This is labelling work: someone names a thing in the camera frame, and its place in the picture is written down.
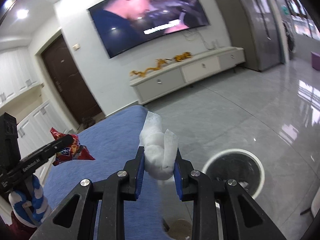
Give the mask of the blue white gloved left hand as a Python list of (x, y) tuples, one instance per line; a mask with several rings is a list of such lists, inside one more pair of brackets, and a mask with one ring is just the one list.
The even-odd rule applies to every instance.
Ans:
[(27, 180), (27, 189), (31, 190), (31, 200), (21, 191), (12, 191), (9, 202), (15, 217), (25, 226), (38, 228), (51, 214), (52, 208), (43, 194), (43, 187), (34, 174)]

